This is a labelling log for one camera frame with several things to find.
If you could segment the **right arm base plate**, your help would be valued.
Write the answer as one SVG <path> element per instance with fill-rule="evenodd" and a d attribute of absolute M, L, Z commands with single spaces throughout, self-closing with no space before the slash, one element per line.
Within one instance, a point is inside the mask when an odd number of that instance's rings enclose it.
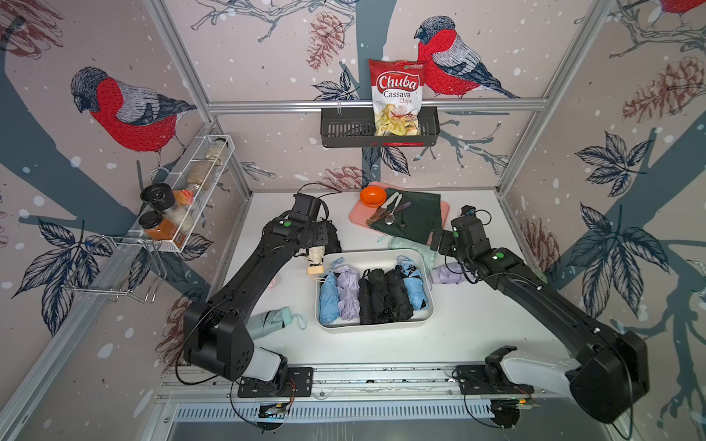
<path fill-rule="evenodd" d="M 459 365 L 452 371 L 452 378 L 459 383 L 463 395 L 510 395 L 531 396 L 531 385 L 513 383 L 498 365 L 474 363 Z"/>

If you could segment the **light blue umbrella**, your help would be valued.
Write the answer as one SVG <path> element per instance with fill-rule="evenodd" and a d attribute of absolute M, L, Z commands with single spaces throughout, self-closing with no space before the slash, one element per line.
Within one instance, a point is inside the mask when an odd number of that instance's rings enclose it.
<path fill-rule="evenodd" d="M 318 321 L 320 325 L 330 325 L 340 317 L 338 307 L 338 276 L 334 270 L 345 262 L 343 257 L 337 259 L 325 272 L 323 283 L 320 285 L 318 298 Z"/>
<path fill-rule="evenodd" d="M 404 286 L 413 309 L 415 311 L 426 310 L 428 308 L 428 298 L 419 268 L 409 257 L 398 257 L 397 265 L 403 275 Z"/>

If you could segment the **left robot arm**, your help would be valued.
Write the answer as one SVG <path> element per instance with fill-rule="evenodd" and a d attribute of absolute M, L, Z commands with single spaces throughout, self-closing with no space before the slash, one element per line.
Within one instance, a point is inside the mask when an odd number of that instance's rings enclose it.
<path fill-rule="evenodd" d="M 246 325 L 260 297 L 281 268 L 301 250 L 340 248 L 321 198 L 297 193 L 291 209 L 268 222 L 253 253 L 236 274 L 202 304 L 183 315 L 182 358 L 226 380 L 283 381 L 285 357 L 255 346 Z"/>

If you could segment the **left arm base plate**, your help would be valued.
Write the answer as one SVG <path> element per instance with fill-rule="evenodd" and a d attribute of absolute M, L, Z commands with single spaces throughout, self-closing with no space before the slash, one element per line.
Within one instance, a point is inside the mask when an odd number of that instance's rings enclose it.
<path fill-rule="evenodd" d="M 312 367 L 282 367 L 270 381 L 244 377 L 238 385 L 237 397 L 310 397 L 313 376 Z"/>

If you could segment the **black umbrella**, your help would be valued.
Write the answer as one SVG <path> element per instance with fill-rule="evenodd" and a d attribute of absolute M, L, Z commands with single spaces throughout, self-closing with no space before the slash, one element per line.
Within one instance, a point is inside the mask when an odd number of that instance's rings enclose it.
<path fill-rule="evenodd" d="M 359 285 L 360 324 L 373 325 L 375 315 L 372 305 L 371 284 L 365 277 L 362 277 L 360 279 Z"/>
<path fill-rule="evenodd" d="M 385 274 L 385 282 L 388 290 L 386 304 L 390 321 L 404 322 L 409 320 L 413 316 L 414 308 L 409 300 L 401 270 L 395 268 L 388 271 Z"/>
<path fill-rule="evenodd" d="M 385 273 L 382 269 L 371 270 L 368 275 L 371 287 L 371 304 L 374 323 L 391 323 L 393 321 L 392 298 L 389 292 Z"/>

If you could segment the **beige umbrella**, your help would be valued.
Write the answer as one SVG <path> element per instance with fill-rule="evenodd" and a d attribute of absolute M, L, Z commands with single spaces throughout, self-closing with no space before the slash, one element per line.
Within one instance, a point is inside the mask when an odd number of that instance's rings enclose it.
<path fill-rule="evenodd" d="M 325 274 L 324 256 L 325 246 L 316 246 L 307 250 L 307 275 L 309 277 L 320 277 Z"/>

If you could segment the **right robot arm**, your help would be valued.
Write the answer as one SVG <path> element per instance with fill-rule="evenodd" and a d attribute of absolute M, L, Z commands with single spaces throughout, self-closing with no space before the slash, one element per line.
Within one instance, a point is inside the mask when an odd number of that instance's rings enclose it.
<path fill-rule="evenodd" d="M 505 345 L 485 358 L 489 380 L 555 392 L 603 424 L 614 423 L 649 392 L 645 340 L 589 317 L 543 283 L 521 257 L 492 247 L 474 207 L 463 207 L 450 230 L 437 229 L 430 247 L 455 258 L 466 277 L 518 303 L 566 348 L 564 358 L 545 358 Z"/>

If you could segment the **lilac umbrella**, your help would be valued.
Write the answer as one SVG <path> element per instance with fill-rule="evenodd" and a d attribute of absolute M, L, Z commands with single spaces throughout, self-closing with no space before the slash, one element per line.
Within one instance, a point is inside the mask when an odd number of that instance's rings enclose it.
<path fill-rule="evenodd" d="M 459 263 L 444 264 L 432 269 L 430 278 L 434 285 L 459 285 L 467 281 Z"/>
<path fill-rule="evenodd" d="M 336 287 L 338 288 L 339 316 L 344 321 L 360 317 L 360 272 L 351 266 L 339 266 L 336 269 Z"/>

